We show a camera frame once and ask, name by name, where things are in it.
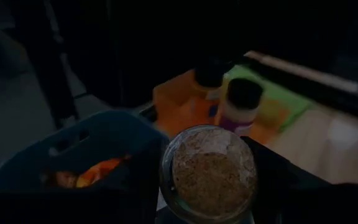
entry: jar lid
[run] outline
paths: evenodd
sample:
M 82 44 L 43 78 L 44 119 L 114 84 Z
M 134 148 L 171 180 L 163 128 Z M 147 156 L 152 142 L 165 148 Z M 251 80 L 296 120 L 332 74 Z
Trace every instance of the jar lid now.
M 256 82 L 235 78 L 229 82 L 227 101 L 237 109 L 252 110 L 259 106 L 263 88 Z
M 182 197 L 183 194 L 181 194 L 181 192 L 183 193 L 182 190 L 190 189 L 180 187 L 178 179 L 176 179 L 178 178 L 178 172 L 175 172 L 175 169 L 178 168 L 177 165 L 182 164 L 180 161 L 188 161 L 183 165 L 191 166 L 192 163 L 188 159 L 193 157 L 192 154 L 194 156 L 200 154 L 206 156 L 205 154 L 209 154 L 210 156 L 212 152 L 227 155 L 227 158 L 239 169 L 238 172 L 241 175 L 239 181 L 244 184 L 249 193 L 238 209 L 230 210 L 228 213 L 225 211 L 222 215 L 206 215 L 195 210 L 194 205 L 190 206 L 189 201 L 186 201 Z M 205 169 L 214 170 L 215 166 L 205 167 Z M 257 179 L 257 169 L 249 146 L 238 135 L 212 125 L 199 125 L 183 130 L 167 146 L 160 163 L 161 193 L 170 210 L 187 223 L 237 223 L 245 219 L 256 197 Z M 227 183 L 225 182 L 222 185 L 215 184 L 216 186 L 224 187 Z

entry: purple label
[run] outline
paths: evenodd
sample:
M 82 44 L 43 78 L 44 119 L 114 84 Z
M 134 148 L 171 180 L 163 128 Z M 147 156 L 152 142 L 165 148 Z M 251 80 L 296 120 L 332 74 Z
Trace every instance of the purple label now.
M 238 123 L 227 119 L 225 116 L 222 116 L 219 122 L 219 126 L 242 136 L 248 135 L 249 128 L 252 126 L 253 122 L 254 121 Z

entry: basket handle hole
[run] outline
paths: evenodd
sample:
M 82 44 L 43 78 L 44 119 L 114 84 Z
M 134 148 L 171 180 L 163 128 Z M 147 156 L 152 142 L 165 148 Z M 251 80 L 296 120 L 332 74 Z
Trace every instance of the basket handle hole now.
M 67 149 L 72 146 L 80 143 L 82 140 L 88 138 L 90 136 L 88 131 L 80 131 L 80 133 L 76 136 L 73 136 L 71 139 L 65 139 L 56 143 L 56 145 L 52 146 L 48 150 L 48 154 L 51 157 L 55 157 L 65 152 Z

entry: floor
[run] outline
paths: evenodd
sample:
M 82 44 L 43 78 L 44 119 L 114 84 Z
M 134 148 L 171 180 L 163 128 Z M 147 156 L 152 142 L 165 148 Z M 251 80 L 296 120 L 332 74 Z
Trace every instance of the floor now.
M 69 75 L 74 95 L 84 92 L 82 84 Z M 108 107 L 93 96 L 76 100 L 81 118 Z M 35 75 L 23 73 L 0 78 L 0 162 L 38 139 L 54 132 L 52 118 Z

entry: wooden surface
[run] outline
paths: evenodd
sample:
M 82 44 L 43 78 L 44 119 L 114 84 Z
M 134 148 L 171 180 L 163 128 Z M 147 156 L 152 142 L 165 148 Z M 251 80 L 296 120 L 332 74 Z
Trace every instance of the wooden surface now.
M 315 105 L 268 147 L 331 183 L 358 183 L 358 118 Z

